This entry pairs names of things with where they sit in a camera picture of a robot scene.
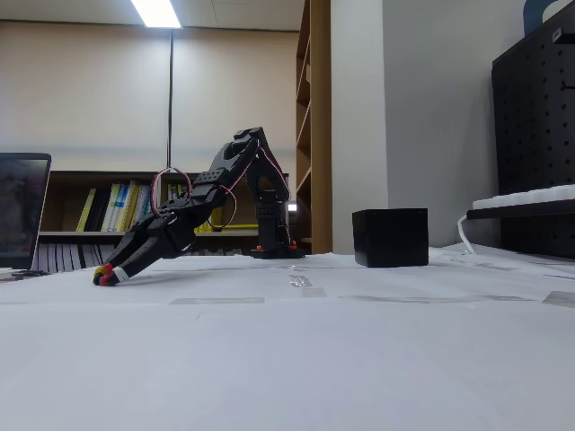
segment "cable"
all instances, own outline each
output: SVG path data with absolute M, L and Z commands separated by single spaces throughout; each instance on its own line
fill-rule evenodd
M 467 247 L 467 250 L 469 250 L 469 252 L 472 254 L 477 254 L 475 252 L 475 249 L 473 248 L 473 245 L 471 245 L 471 243 L 467 240 L 467 237 L 465 236 L 464 227 L 463 227 L 463 222 L 465 220 L 467 220 L 467 215 L 464 215 L 463 217 L 461 217 L 461 219 L 457 222 L 457 229 L 459 230 L 459 236 L 461 237 L 461 240 L 464 242 L 465 246 Z
M 226 187 L 226 186 L 219 186 L 219 187 L 226 191 L 226 195 L 227 194 L 232 195 L 232 199 L 234 200 L 234 212 L 232 213 L 231 218 L 229 219 L 229 221 L 226 224 L 224 224 L 223 226 L 214 226 L 209 222 L 209 219 L 208 219 L 208 224 L 210 226 L 212 226 L 212 229 L 220 229 L 221 230 L 221 229 L 224 229 L 226 226 L 228 226 L 230 223 L 232 223 L 232 220 L 234 220 L 235 211 L 237 210 L 237 199 L 235 198 L 235 195 L 232 192 L 232 190 L 230 190 L 228 187 Z
M 155 184 L 158 182 L 158 179 L 166 172 L 171 171 L 172 169 L 174 169 L 176 172 L 178 172 L 182 177 L 184 177 L 186 179 L 186 182 L 188 183 L 188 199 L 191 198 L 191 182 L 190 182 L 190 177 L 188 175 L 186 175 L 185 173 L 183 173 L 182 171 L 180 171 L 177 168 L 165 168 L 162 169 L 161 171 L 159 171 L 155 176 L 154 179 L 152 180 L 152 187 L 150 188 L 150 207 L 152 209 L 152 212 L 154 213 L 154 216 L 156 217 L 161 217 L 158 209 L 155 207 L 155 202 L 154 202 L 154 196 L 155 196 Z
M 268 153 L 266 153 L 266 150 L 264 150 L 263 148 L 261 148 L 261 151 L 263 152 L 263 155 L 266 156 L 266 159 L 268 159 L 268 162 L 271 163 L 271 165 L 276 168 L 276 171 L 278 171 L 279 177 L 281 178 L 282 181 L 284 181 L 284 185 L 286 186 L 287 189 L 287 193 L 289 193 L 289 198 L 287 198 L 286 202 L 289 202 L 291 200 L 291 190 L 289 189 L 288 184 L 286 183 L 286 179 L 284 177 L 284 172 L 281 171 L 281 169 L 279 168 L 279 166 L 277 166 L 272 160 L 271 158 L 268 156 Z

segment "white table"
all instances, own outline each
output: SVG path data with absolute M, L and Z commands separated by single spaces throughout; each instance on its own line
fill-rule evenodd
M 575 429 L 575 264 L 458 250 L 1 285 L 0 429 Z

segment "robotic arm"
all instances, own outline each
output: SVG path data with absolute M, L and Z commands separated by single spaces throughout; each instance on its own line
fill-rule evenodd
M 173 259 L 188 252 L 196 241 L 194 228 L 224 205 L 244 174 L 256 202 L 259 222 L 260 247 L 252 252 L 253 257 L 304 257 L 289 239 L 285 219 L 285 203 L 290 200 L 288 185 L 263 129 L 253 128 L 238 132 L 234 142 L 222 147 L 209 171 L 202 172 L 194 181 L 194 189 L 186 198 L 169 200 L 138 220 L 124 234 L 106 264 L 96 269 L 93 282 L 98 286 L 115 286 L 161 258 Z M 261 178 L 267 178 L 273 189 L 261 189 Z

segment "blue book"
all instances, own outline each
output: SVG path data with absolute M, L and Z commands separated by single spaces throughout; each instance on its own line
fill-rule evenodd
M 116 198 L 116 206 L 114 207 L 114 212 L 111 215 L 110 227 L 108 227 L 108 232 L 116 232 L 116 224 L 118 223 L 118 217 L 120 210 L 124 207 L 126 202 L 126 196 L 128 195 L 129 186 L 122 184 L 119 186 L 118 197 Z

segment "ceiling light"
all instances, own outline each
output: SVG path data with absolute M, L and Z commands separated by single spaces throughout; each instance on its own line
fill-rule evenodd
M 132 0 L 146 27 L 181 27 L 170 0 Z

